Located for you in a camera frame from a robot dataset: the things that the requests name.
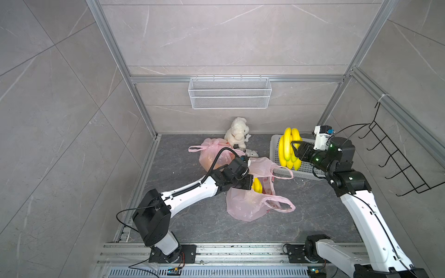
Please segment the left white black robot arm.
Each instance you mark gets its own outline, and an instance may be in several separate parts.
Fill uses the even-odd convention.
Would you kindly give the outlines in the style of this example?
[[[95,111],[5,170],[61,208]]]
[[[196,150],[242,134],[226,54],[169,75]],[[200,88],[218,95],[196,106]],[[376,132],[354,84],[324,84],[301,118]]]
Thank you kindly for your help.
[[[132,215],[145,246],[159,251],[170,263],[181,255],[182,246],[169,230],[170,219],[195,203],[227,192],[231,188],[250,190],[253,176],[249,158],[241,156],[230,164],[210,169],[201,179],[172,191],[150,190]]]

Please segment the plain pink plastic bag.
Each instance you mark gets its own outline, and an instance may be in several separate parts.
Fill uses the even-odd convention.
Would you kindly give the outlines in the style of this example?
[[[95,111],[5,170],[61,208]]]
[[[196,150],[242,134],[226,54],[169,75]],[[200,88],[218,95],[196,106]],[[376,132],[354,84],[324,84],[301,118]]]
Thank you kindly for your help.
[[[252,222],[271,210],[279,213],[295,211],[290,200],[275,193],[273,180],[280,177],[273,171],[280,168],[268,158],[253,158],[249,173],[261,184],[261,191],[256,191],[254,185],[251,190],[231,188],[226,195],[227,213],[236,220]]]

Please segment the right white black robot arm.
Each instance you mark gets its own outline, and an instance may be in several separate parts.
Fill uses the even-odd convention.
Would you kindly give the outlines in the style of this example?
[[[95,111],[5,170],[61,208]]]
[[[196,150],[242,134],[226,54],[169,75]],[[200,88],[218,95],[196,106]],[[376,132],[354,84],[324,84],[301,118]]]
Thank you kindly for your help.
[[[303,141],[291,143],[303,162],[324,172],[324,177],[350,213],[367,251],[367,258],[339,246],[326,235],[308,236],[304,254],[309,262],[334,264],[350,278],[426,278],[413,265],[384,221],[366,177],[352,168],[355,146],[349,139],[333,137],[326,149]]]

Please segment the pink plastic bag with print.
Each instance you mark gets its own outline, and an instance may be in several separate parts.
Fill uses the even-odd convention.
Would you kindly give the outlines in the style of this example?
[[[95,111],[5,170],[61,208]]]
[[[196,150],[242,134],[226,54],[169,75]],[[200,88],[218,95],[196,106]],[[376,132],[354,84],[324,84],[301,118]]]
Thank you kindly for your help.
[[[217,154],[224,147],[232,149],[230,144],[224,139],[210,139],[207,138],[201,145],[190,146],[188,151],[190,153],[199,152],[199,163],[201,166],[208,171],[214,162]],[[225,164],[230,164],[234,160],[235,155],[230,151],[223,151],[222,154],[217,159],[214,169],[223,166]]]

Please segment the yellow-green banana bunch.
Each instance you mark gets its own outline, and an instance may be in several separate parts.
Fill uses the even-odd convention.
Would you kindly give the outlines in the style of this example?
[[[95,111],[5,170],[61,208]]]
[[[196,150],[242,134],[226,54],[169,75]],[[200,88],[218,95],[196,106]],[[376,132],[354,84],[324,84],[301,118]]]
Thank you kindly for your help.
[[[298,149],[300,144],[293,143],[293,141],[301,141],[300,133],[296,128],[288,127],[279,140],[279,164],[290,170],[298,170],[302,165],[302,161],[295,156],[294,149]]]
[[[252,190],[255,191],[256,193],[260,193],[260,194],[263,193],[263,186],[262,186],[262,183],[259,181],[258,178],[254,178],[254,179],[253,179],[253,183],[252,183],[251,188],[252,188]]]

